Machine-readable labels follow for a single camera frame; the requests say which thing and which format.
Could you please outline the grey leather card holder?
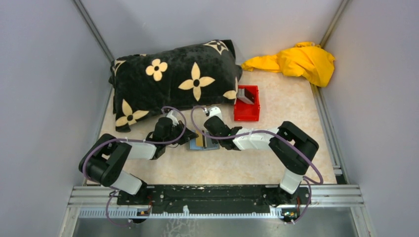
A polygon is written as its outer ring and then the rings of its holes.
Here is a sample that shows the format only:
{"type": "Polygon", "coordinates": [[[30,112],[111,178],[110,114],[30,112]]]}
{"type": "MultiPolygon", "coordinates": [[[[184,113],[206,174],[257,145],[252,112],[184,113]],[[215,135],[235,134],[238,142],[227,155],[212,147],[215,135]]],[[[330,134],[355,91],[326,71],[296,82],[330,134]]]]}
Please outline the grey leather card holder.
{"type": "Polygon", "coordinates": [[[195,133],[198,135],[197,138],[194,138],[189,141],[187,145],[187,150],[189,151],[213,151],[220,149],[220,145],[217,142],[214,142],[212,139],[205,135],[210,135],[207,130],[196,130],[195,133]]]}

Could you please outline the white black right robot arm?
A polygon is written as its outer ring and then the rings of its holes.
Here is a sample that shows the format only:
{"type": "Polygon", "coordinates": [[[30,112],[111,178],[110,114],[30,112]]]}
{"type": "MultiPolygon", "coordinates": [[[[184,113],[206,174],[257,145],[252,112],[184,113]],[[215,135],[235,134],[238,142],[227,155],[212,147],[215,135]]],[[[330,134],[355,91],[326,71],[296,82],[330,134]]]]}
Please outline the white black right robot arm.
{"type": "Polygon", "coordinates": [[[297,188],[319,149],[312,137],[290,121],[269,130],[252,130],[241,126],[229,128],[220,117],[211,116],[204,127],[208,137],[227,150],[272,151],[286,168],[278,190],[283,203],[292,203],[297,198],[297,188]]]}

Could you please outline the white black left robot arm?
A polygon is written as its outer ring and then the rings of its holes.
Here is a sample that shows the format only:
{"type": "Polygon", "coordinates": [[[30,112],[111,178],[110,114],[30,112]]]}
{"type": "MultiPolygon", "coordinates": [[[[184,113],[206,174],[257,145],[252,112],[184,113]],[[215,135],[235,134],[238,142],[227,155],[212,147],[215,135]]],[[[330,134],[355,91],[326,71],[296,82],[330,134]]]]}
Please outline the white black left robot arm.
{"type": "Polygon", "coordinates": [[[147,183],[127,173],[123,167],[128,159],[156,160],[169,145],[183,145],[198,135],[182,121],[160,118],[146,139],[128,141],[103,134],[79,163],[79,171],[88,179],[123,191],[136,204],[148,198],[147,183]]]}

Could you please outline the gold credit card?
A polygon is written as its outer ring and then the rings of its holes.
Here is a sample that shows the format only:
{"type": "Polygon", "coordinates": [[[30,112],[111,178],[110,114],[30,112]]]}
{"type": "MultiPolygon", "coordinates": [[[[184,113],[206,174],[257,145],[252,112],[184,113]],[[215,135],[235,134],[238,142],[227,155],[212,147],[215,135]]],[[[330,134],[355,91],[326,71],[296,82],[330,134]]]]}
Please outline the gold credit card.
{"type": "Polygon", "coordinates": [[[206,137],[202,133],[197,133],[198,137],[195,139],[195,144],[199,148],[206,148],[206,137]]]}

